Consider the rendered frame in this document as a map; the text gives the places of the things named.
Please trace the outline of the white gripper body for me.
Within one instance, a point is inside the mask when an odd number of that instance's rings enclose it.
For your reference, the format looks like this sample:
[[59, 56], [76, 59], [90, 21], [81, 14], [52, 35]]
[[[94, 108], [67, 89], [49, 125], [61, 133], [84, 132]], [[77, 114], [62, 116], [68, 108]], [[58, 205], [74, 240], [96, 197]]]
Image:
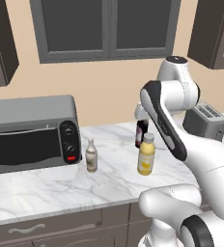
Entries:
[[145, 109], [143, 108], [140, 102], [137, 103], [137, 106], [134, 111], [134, 117], [137, 121], [145, 121], [150, 118], [150, 116], [145, 111]]

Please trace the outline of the yellow juice bottle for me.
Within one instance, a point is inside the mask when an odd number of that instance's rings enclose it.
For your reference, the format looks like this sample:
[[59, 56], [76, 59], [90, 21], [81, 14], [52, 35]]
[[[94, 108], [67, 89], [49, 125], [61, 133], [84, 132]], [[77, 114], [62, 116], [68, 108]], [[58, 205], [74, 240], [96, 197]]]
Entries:
[[154, 165], [154, 135], [152, 133], [145, 133], [143, 142], [139, 148], [137, 171], [143, 176], [148, 176]]

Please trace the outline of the grey toaster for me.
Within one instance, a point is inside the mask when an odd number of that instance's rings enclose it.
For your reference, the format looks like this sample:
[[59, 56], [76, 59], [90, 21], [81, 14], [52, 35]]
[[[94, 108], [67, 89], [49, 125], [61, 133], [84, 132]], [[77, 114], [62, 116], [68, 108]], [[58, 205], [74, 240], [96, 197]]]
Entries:
[[206, 102], [199, 102], [185, 112], [182, 127], [189, 134], [222, 141], [224, 116]]

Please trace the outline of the pale glass bottle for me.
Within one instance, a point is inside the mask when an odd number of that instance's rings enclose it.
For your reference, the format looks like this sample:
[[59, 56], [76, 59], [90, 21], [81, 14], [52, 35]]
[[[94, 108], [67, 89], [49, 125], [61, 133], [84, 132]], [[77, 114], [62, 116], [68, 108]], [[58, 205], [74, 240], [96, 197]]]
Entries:
[[94, 173], [98, 169], [98, 151], [94, 145], [94, 139], [88, 139], [88, 147], [85, 152], [87, 170]]

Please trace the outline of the grey framed window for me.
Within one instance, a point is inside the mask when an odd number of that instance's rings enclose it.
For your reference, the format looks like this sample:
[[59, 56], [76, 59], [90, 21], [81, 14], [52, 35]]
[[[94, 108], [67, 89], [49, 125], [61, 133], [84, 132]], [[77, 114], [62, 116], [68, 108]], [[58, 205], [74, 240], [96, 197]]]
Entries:
[[42, 64], [165, 58], [181, 0], [29, 0]]

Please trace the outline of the brown drawer front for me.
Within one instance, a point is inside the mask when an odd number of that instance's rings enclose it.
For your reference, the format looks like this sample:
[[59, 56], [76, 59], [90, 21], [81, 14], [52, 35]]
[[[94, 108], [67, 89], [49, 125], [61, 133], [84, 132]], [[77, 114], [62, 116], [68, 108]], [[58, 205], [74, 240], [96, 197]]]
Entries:
[[[0, 242], [37, 236], [40, 234], [56, 233], [60, 231], [89, 230], [101, 224], [101, 216], [102, 212], [100, 209], [93, 209], [1, 225]], [[28, 229], [38, 224], [45, 224], [45, 228], [37, 229], [28, 234], [8, 233], [9, 229]]]
[[140, 222], [149, 220], [149, 217], [146, 217], [140, 210], [139, 205], [137, 203], [130, 204], [130, 211], [129, 211], [129, 222]]

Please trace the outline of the grey toaster oven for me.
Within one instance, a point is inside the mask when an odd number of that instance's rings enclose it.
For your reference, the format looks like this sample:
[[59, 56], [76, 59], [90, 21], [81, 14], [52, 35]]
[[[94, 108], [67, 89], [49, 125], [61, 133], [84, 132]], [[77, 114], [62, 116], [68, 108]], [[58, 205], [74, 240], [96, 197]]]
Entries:
[[74, 98], [0, 99], [0, 174], [82, 160]]

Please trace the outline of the brown cupboard door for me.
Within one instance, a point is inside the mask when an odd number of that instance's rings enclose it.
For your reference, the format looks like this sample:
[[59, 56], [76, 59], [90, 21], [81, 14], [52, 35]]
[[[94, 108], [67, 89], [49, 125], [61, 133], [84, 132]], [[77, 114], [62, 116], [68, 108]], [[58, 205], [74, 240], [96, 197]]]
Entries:
[[35, 240], [33, 245], [34, 247], [115, 247], [115, 240], [113, 237], [75, 239], [70, 236], [61, 236]]
[[140, 239], [147, 233], [151, 226], [151, 220], [145, 220], [128, 224], [127, 247], [138, 247]]

